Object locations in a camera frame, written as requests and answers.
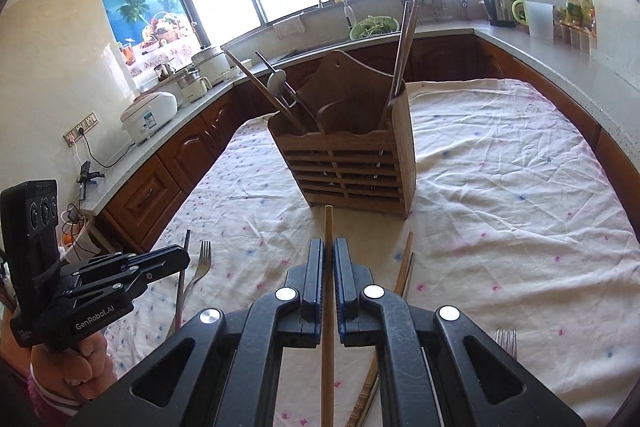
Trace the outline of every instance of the rice cooker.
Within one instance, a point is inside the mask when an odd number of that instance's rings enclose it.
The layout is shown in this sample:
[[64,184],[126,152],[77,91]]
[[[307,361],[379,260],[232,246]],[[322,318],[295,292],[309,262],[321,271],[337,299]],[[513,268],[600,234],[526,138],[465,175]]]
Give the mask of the rice cooker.
[[231,69],[226,60],[225,52],[219,46],[210,46],[199,51],[193,57],[193,66],[200,70],[202,76],[206,76],[212,86],[219,84],[224,78],[224,74]]
[[171,120],[178,112],[178,103],[170,92],[148,94],[131,104],[120,116],[122,129],[140,144]]

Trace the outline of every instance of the kitchen counter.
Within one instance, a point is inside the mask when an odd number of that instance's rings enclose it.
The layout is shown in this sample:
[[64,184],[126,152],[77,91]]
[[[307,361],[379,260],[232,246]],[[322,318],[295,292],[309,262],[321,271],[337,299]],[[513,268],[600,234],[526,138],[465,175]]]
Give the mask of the kitchen counter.
[[[532,39],[520,30],[495,28],[487,23],[430,23],[418,26],[415,38],[462,34],[475,34],[547,77],[580,104],[618,143],[636,169],[640,170],[640,92],[624,78],[561,41],[551,44]],[[275,57],[270,61],[284,69],[322,57],[332,50],[349,51],[397,40],[396,33],[323,47],[287,60],[279,61],[279,57]],[[267,74],[268,70],[264,65],[257,64],[252,68],[252,73],[261,76]],[[116,166],[104,172],[104,178],[99,178],[96,185],[88,187],[86,201],[80,206],[82,212],[94,216],[100,213],[129,177],[179,129],[234,85],[247,81],[248,78],[241,75],[236,80],[214,86],[203,98],[187,103],[173,120],[151,138],[133,147]]]

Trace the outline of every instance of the electric kettle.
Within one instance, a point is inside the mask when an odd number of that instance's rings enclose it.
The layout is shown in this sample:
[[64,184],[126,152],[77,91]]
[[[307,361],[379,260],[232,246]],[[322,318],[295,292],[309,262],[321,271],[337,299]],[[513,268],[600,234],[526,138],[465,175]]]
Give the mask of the electric kettle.
[[511,12],[511,0],[484,0],[484,8],[491,26],[515,28],[517,22]]

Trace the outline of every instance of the human hand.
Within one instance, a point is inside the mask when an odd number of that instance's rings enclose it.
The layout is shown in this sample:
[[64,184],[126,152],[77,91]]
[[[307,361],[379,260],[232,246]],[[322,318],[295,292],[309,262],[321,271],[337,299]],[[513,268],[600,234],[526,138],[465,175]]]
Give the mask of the human hand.
[[113,361],[107,355],[107,340],[100,332],[94,333],[78,344],[82,353],[72,350],[51,353],[44,344],[31,349],[31,366],[38,383],[59,396],[74,399],[65,380],[78,385],[80,394],[94,399],[116,381]]

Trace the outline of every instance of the metal fork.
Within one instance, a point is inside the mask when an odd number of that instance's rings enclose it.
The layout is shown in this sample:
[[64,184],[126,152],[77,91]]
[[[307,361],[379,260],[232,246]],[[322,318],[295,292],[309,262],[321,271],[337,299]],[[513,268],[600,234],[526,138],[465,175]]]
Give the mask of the metal fork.
[[[187,288],[185,288],[184,293],[182,294],[182,304],[184,304],[187,300],[187,295],[193,289],[193,285],[202,279],[207,272],[211,268],[211,242],[210,241],[201,241],[200,242],[200,257],[198,258],[198,266],[196,267],[196,273],[194,273],[193,278],[189,281]],[[175,332],[175,316],[174,320],[169,327],[169,331],[166,334],[166,338],[168,339]]]
[[518,359],[516,330],[498,330],[495,333],[495,342],[507,353],[509,353],[513,357],[513,360]]

